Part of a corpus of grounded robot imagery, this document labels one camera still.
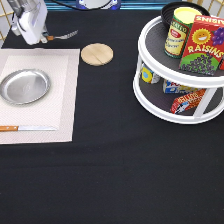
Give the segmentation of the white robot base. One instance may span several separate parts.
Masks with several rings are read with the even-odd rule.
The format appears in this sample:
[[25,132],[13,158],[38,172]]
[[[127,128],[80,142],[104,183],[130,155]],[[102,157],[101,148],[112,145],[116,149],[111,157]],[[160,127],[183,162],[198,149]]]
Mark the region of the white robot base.
[[119,9],[121,0],[76,0],[79,9]]

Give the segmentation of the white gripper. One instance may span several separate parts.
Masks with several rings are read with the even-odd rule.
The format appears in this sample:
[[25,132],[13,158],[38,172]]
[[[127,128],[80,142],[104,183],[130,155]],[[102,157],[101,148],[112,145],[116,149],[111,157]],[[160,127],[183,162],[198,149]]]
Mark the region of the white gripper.
[[27,44],[47,42],[47,7],[44,0],[10,0],[14,11],[11,30],[21,35]]

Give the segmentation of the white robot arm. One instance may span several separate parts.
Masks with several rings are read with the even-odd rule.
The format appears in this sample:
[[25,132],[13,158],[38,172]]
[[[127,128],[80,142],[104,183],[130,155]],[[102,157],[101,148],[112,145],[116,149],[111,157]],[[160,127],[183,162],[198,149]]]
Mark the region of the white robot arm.
[[47,42],[47,7],[44,0],[7,0],[14,11],[11,30],[27,44]]

